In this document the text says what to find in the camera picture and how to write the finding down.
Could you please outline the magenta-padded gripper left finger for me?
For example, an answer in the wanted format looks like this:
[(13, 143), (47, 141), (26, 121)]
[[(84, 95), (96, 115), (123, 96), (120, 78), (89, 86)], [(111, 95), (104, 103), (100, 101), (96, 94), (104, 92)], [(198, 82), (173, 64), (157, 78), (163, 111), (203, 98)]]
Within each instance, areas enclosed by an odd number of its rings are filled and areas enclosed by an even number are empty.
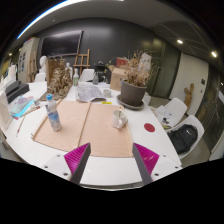
[(91, 153), (91, 145), (86, 143), (65, 155), (57, 154), (46, 162), (42, 168), (54, 175), (79, 185)]

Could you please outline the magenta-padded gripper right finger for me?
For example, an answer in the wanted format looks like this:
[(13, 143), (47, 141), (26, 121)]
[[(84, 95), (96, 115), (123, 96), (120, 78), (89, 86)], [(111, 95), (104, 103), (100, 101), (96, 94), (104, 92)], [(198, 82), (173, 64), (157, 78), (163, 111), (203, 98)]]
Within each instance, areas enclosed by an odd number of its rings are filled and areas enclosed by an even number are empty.
[(144, 185), (182, 169), (168, 155), (159, 155), (137, 143), (133, 144), (132, 153)]

